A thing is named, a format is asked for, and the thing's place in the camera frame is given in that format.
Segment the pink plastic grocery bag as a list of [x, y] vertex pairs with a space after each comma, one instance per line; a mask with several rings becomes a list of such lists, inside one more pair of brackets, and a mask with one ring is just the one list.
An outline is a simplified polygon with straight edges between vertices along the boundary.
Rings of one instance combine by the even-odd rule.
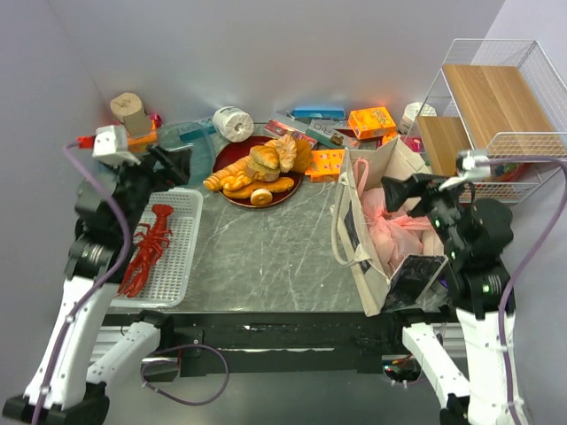
[[387, 274], [392, 275], [409, 255], [443, 254], [443, 244], [427, 218], [411, 218], [404, 207], [387, 212], [383, 188], [364, 189], [369, 177], [366, 159], [354, 162], [353, 177], [370, 240]]

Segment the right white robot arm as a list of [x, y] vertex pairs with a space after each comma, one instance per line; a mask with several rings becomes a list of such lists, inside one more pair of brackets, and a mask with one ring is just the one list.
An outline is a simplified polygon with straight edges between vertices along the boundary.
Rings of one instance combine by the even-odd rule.
[[382, 180], [387, 210], [396, 212], [416, 199], [408, 216], [428, 219], [443, 244], [448, 259], [444, 276], [462, 329], [468, 371], [456, 366], [425, 321], [403, 326], [401, 341], [435, 390], [440, 423], [526, 424], [515, 385], [516, 303], [501, 260], [513, 240], [513, 215], [491, 198], [461, 205], [466, 185], [431, 174]]

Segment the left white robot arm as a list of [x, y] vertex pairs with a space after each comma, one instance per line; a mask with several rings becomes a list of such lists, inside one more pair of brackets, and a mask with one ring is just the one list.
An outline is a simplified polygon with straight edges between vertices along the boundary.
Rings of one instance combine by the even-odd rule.
[[95, 177], [74, 155], [78, 146], [69, 143], [63, 149], [84, 180], [58, 317], [32, 381], [2, 410], [4, 418], [23, 424], [103, 423], [112, 384], [174, 335], [171, 318], [143, 311], [107, 354], [90, 360], [134, 255], [133, 233], [144, 209], [152, 194], [188, 183], [191, 154], [152, 146], [137, 163], [122, 163]]

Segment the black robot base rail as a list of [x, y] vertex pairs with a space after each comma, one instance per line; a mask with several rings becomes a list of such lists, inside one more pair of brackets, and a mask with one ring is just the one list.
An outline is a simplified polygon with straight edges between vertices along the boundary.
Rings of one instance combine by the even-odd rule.
[[151, 353], [183, 377], [237, 373], [355, 371], [379, 374], [383, 360], [408, 353], [403, 326], [441, 323], [442, 313], [186, 313]]

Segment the beige canvas tote bag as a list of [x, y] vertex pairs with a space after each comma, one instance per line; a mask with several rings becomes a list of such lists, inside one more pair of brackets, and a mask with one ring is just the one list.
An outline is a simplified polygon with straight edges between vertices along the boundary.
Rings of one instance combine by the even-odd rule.
[[428, 296], [447, 263], [442, 244], [429, 221], [410, 218], [416, 201], [387, 212], [381, 182], [430, 171], [399, 138], [375, 151], [344, 154], [331, 208], [331, 248], [351, 269], [368, 316], [433, 304]]

